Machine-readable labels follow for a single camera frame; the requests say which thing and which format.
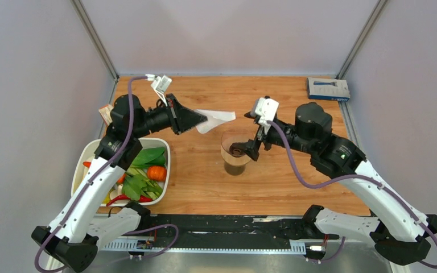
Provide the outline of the white paper coffee filter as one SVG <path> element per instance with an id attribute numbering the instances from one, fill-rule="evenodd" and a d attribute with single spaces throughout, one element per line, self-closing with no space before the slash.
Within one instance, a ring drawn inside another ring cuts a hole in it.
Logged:
<path id="1" fill-rule="evenodd" d="M 236 119 L 236 113 L 234 111 L 197 109 L 195 110 L 195 112 L 207 117 L 207 121 L 202 122 L 196 126 L 197 131 L 200 134 L 206 134 L 212 129 Z"/>

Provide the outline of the white vegetable tray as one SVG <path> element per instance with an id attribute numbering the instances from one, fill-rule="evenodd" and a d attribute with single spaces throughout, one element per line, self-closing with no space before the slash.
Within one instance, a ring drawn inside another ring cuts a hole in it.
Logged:
<path id="1" fill-rule="evenodd" d="M 164 197 L 170 176 L 170 147 L 159 138 L 141 138 L 140 143 L 142 150 L 106 192 L 101 207 L 125 206 L 129 201 L 154 205 Z"/>

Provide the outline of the round wooden dripper holder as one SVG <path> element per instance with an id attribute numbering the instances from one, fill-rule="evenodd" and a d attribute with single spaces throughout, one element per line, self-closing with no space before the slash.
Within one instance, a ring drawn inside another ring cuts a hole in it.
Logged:
<path id="1" fill-rule="evenodd" d="M 251 161 L 251 158 L 249 158 L 247 155 L 236 157 L 231 155 L 229 152 L 225 151 L 223 148 L 221 149 L 220 152 L 224 162 L 230 166 L 242 167 Z"/>

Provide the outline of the smoked glass carafe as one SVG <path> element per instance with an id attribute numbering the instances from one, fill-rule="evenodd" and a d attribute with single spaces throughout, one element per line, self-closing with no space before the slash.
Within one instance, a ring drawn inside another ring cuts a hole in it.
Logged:
<path id="1" fill-rule="evenodd" d="M 232 176 L 241 175 L 246 169 L 247 162 L 230 163 L 224 162 L 224 170 Z"/>

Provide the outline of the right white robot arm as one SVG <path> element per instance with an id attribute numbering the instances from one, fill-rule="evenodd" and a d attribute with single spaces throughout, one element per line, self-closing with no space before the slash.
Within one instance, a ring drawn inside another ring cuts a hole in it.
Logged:
<path id="1" fill-rule="evenodd" d="M 333 133 L 332 116 L 317 103 L 298 106 L 294 123 L 279 120 L 277 110 L 277 101 L 258 99 L 246 113 L 258 125 L 255 137 L 232 143 L 228 152 L 256 161 L 260 148 L 283 147 L 302 186 L 319 189 L 341 184 L 372 213 L 360 217 L 312 205 L 303 215 L 303 233 L 310 238 L 338 235 L 366 243 L 400 266 L 426 264 L 430 249 L 437 248 L 437 215 L 424 214 L 401 197 L 351 140 Z"/>

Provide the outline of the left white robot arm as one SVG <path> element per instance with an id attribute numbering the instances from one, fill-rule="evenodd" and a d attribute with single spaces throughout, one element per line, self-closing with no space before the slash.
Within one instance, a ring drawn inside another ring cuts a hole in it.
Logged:
<path id="1" fill-rule="evenodd" d="M 208 118 L 180 104 L 173 94 L 164 97 L 164 105 L 144 109 L 137 96 L 128 94 L 115 100 L 112 122 L 94 152 L 88 174 L 77 191 L 47 226 L 37 226 L 31 234 L 39 245 L 35 267 L 47 253 L 74 272 L 88 268 L 97 253 L 116 238 L 133 231 L 145 235 L 151 229 L 148 213 L 136 201 L 128 203 L 117 216 L 96 227 L 91 226 L 95 212 L 112 186 L 121 178 L 143 149 L 140 139 L 171 128 L 180 135 Z"/>

